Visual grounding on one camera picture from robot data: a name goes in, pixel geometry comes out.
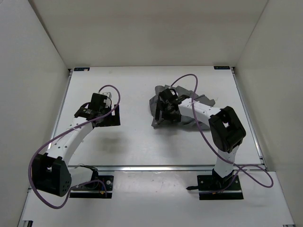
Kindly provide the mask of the grey skirt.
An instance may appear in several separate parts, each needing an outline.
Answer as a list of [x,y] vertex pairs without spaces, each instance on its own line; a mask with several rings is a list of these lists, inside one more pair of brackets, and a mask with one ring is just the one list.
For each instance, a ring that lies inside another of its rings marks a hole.
[[[176,125],[180,128],[193,128],[196,129],[196,123],[193,118],[187,117],[187,116],[182,116],[181,117],[181,122],[172,122],[170,123],[169,121],[163,121],[160,125],[157,125],[157,122],[155,120],[155,115],[156,115],[156,104],[157,104],[157,99],[158,99],[158,94],[162,92],[164,89],[167,89],[169,86],[168,85],[158,85],[155,87],[155,96],[153,96],[149,100],[149,105],[150,105],[150,112],[151,115],[153,116],[153,121],[151,123],[151,126],[153,128],[158,128],[160,126],[169,126],[169,125]],[[198,95],[194,93],[192,90],[187,90],[184,87],[177,86],[177,87],[172,87],[178,95],[187,95],[187,96],[192,96],[194,94],[194,99],[197,102],[203,103],[208,106],[214,106],[215,105],[215,100],[214,99],[209,99],[206,95]]]

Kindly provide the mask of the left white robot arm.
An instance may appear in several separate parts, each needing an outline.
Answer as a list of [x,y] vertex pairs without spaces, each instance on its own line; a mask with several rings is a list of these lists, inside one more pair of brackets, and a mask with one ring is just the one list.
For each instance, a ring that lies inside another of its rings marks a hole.
[[84,138],[97,127],[120,125],[119,106],[112,110],[111,93],[94,93],[87,105],[82,105],[70,124],[71,132],[62,135],[44,154],[38,154],[32,163],[32,181],[36,189],[64,196],[74,186],[84,183],[94,188],[99,176],[94,167],[81,165],[69,169],[69,161]]

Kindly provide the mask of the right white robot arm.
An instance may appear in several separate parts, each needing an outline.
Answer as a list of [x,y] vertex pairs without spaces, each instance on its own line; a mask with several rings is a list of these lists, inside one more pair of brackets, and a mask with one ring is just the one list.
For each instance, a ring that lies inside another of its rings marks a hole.
[[212,170],[212,185],[224,189],[233,176],[236,152],[246,136],[246,131],[236,112],[230,106],[213,107],[209,101],[201,101],[186,94],[179,95],[174,88],[166,88],[150,100],[154,117],[153,127],[162,123],[204,126],[211,132],[217,147],[217,161]]

